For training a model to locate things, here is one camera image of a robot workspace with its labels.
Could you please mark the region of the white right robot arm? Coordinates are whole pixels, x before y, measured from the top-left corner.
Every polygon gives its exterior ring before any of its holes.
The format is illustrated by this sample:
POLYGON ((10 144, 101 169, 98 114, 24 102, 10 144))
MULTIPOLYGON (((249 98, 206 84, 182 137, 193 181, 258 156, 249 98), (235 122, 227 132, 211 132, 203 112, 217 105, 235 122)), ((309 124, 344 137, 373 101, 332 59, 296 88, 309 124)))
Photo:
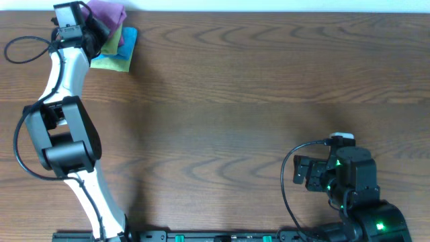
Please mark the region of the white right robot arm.
POLYGON ((401 211, 380 198, 376 162, 365 148, 332 146, 326 160, 296 155, 293 182, 325 193, 338 209, 341 221, 319 227, 313 241, 411 240, 401 211))

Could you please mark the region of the purple microfiber cloth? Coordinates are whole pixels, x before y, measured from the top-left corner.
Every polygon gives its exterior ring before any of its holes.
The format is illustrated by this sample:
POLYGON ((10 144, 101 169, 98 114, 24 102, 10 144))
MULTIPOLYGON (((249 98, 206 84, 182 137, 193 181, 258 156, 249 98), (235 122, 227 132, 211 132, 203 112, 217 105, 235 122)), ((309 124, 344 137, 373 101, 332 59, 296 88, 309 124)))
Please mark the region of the purple microfiber cloth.
MULTIPOLYGON (((112 3, 108 1, 90 0, 87 5, 91 9, 93 15, 101 20, 109 29, 112 37, 115 31, 123 24, 127 17, 126 8, 121 3, 112 3)), ((121 37, 119 46, 124 44, 124 39, 121 37)))

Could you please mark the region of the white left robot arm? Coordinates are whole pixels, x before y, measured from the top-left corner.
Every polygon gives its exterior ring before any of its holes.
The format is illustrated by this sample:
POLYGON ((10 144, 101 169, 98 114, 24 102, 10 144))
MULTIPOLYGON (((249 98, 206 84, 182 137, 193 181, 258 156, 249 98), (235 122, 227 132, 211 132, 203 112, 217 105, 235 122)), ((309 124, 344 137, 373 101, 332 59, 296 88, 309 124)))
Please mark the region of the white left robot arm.
POLYGON ((101 141, 81 101, 83 82, 106 42, 109 29, 82 2, 55 5, 57 28, 48 52, 52 61, 44 93, 23 110, 41 165, 75 193, 92 226, 90 241, 132 241, 125 213, 116 204, 101 170, 101 141))

